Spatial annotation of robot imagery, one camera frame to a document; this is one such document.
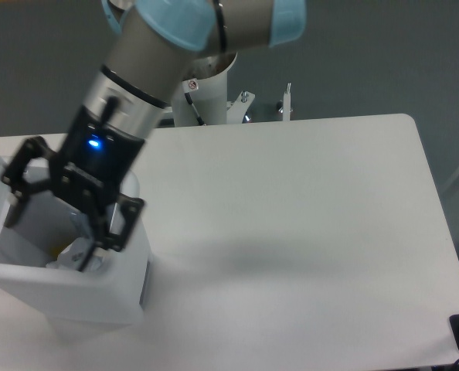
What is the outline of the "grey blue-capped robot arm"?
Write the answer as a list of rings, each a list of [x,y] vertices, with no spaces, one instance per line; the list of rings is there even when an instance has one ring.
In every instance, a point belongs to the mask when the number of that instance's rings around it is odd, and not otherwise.
[[[289,43],[307,22],[303,1],[106,1],[104,10],[121,32],[59,150],[27,138],[0,176],[14,198],[8,228],[45,191],[86,215],[93,240],[82,265],[98,248],[126,247],[145,203],[121,183],[192,63]]]

